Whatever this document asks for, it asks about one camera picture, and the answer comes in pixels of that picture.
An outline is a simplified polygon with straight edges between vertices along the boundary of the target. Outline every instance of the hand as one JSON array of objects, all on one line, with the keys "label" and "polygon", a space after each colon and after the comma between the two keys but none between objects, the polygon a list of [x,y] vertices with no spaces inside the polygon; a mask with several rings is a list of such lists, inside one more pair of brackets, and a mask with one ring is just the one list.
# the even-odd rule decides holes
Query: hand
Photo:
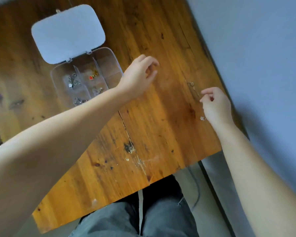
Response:
[{"label": "hand", "polygon": [[204,114],[216,132],[224,125],[234,125],[230,101],[221,89],[211,87],[201,91],[201,94],[204,95],[200,100]]},{"label": "hand", "polygon": [[158,73],[157,70],[153,70],[153,66],[159,66],[157,59],[140,55],[124,72],[117,88],[129,100],[138,97],[144,93]]}]

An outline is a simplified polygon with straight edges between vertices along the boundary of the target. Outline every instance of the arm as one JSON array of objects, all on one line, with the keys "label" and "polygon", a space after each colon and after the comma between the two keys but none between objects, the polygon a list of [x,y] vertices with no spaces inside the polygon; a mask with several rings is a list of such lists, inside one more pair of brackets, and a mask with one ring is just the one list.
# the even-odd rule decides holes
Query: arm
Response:
[{"label": "arm", "polygon": [[235,126],[227,96],[201,92],[206,118],[216,131],[241,205],[256,237],[296,237],[296,194],[280,179]]},{"label": "arm", "polygon": [[11,236],[126,102],[142,94],[159,65],[139,56],[117,87],[22,131],[0,146],[0,236]]}]

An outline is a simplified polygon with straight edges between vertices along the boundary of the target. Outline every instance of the forearm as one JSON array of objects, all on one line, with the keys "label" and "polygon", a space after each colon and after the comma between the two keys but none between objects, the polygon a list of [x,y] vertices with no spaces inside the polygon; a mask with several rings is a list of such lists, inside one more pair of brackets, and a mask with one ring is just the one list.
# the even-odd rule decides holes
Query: forearm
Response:
[{"label": "forearm", "polygon": [[17,222],[28,218],[126,101],[117,89],[110,89],[1,145],[0,224],[10,218],[19,227]]},{"label": "forearm", "polygon": [[257,237],[296,236],[296,195],[234,125],[217,130],[241,204]]}]

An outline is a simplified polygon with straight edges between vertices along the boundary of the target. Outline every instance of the person's leg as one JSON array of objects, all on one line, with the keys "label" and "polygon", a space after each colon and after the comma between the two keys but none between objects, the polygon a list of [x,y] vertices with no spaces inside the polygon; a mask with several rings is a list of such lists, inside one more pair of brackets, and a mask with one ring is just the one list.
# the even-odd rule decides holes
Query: person's leg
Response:
[{"label": "person's leg", "polygon": [[143,189],[141,235],[199,237],[196,223],[173,175]]},{"label": "person's leg", "polygon": [[70,237],[138,235],[139,198],[136,192],[82,217]]}]

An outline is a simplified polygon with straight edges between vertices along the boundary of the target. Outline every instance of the person's left hand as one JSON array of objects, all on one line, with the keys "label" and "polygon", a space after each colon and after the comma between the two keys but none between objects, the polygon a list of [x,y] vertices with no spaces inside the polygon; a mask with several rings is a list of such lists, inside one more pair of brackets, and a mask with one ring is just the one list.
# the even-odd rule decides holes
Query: person's left hand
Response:
[{"label": "person's left hand", "polygon": [[154,66],[159,66],[157,59],[140,55],[126,69],[116,88],[129,99],[138,97],[144,93],[157,75],[158,71],[153,70]]}]

